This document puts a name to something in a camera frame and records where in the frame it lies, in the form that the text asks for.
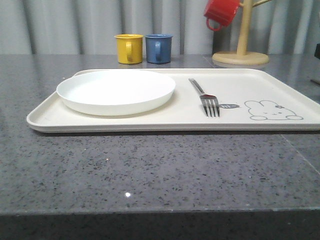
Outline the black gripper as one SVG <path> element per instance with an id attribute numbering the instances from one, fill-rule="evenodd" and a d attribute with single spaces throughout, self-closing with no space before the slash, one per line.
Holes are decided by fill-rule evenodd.
<path id="1" fill-rule="evenodd" d="M 320 59 L 320 43 L 318 43 L 316 45 L 316 48 L 315 48 L 315 51 L 314 51 L 314 56 L 317 58 L 317 59 Z"/>

